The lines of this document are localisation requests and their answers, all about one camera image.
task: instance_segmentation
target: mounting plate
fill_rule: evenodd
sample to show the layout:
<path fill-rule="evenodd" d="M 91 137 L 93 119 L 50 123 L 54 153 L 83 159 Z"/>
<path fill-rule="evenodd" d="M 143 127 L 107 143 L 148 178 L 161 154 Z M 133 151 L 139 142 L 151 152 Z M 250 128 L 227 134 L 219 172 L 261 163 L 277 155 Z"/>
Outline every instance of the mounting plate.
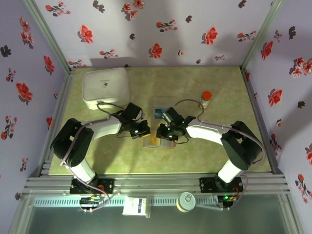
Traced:
<path fill-rule="evenodd" d="M 235 177 L 223 190 L 216 186 L 214 177 L 203 177 L 199 179 L 200 191 L 204 193 L 236 193 L 235 187 L 239 192 L 243 191 L 243 183 L 240 177 Z"/>
<path fill-rule="evenodd" d="M 97 185 L 103 185 L 105 192 L 107 194 L 113 194 L 114 189 L 114 179 L 98 179 Z M 70 194 L 100 194 L 99 191 L 89 190 L 83 184 L 81 184 L 77 179 L 72 179 L 72 184 L 70 186 Z"/>

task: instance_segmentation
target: floral wallpaper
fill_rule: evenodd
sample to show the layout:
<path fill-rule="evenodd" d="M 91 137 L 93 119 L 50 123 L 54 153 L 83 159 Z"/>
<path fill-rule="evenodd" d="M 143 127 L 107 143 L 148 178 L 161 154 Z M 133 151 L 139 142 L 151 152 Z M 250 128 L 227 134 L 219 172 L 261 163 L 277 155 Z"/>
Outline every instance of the floral wallpaper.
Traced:
<path fill-rule="evenodd" d="M 22 1 L 3 0 L 0 13 L 6 22 L 0 36 L 0 233 L 6 234 L 25 181 L 39 168 L 65 71 Z"/>
<path fill-rule="evenodd" d="M 128 67 L 239 66 L 272 0 L 35 2 L 70 67 Z"/>
<path fill-rule="evenodd" d="M 311 7 L 285 1 L 246 74 L 305 233 L 312 231 L 312 28 L 304 24 Z"/>

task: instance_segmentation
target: white box lid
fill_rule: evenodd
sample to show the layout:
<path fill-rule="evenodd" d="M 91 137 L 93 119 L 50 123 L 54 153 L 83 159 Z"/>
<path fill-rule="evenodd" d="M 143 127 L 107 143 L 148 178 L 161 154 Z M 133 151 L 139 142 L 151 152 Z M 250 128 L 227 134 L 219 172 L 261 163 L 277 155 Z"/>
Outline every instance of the white box lid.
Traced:
<path fill-rule="evenodd" d="M 129 92 L 124 68 L 87 72 L 83 77 L 82 98 L 85 101 L 123 97 Z"/>

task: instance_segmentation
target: beige table surface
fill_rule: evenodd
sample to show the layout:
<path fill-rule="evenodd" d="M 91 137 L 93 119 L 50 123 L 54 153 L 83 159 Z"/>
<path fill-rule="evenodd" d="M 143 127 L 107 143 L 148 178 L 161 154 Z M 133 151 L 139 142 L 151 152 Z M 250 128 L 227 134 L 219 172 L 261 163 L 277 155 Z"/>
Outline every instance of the beige table surface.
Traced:
<path fill-rule="evenodd" d="M 106 117 L 99 110 L 89 110 L 82 100 L 84 74 L 102 69 L 77 69 L 62 125 L 72 117 L 79 121 Z M 202 120 L 221 124 L 241 120 L 261 139 L 239 67 L 147 67 L 126 71 L 131 102 L 143 109 L 151 129 L 160 123 L 154 120 L 155 105 L 171 105 L 185 98 L 199 100 L 201 93 L 209 90 L 213 97 Z M 175 109 L 184 117 L 201 112 L 194 102 L 183 102 Z M 107 110 L 114 113 L 118 108 Z M 174 149 L 151 149 L 142 145 L 142 138 L 104 136 L 91 142 L 86 159 L 98 174 L 217 172 L 228 160 L 223 146 L 203 139 L 190 139 Z M 50 175 L 70 174 L 59 164 L 60 160 L 54 156 Z M 267 160 L 249 169 L 270 170 Z"/>

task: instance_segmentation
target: white storage box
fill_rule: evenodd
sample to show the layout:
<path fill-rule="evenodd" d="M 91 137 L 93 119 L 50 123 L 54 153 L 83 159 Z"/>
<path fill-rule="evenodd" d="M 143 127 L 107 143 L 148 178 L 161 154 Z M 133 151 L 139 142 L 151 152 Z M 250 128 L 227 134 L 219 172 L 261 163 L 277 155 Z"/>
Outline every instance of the white storage box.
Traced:
<path fill-rule="evenodd" d="M 130 92 L 126 70 L 114 68 L 87 72 L 82 82 L 82 99 L 92 110 L 97 109 L 99 101 L 118 106 L 127 105 L 130 101 Z M 101 105 L 101 108 L 113 106 Z"/>

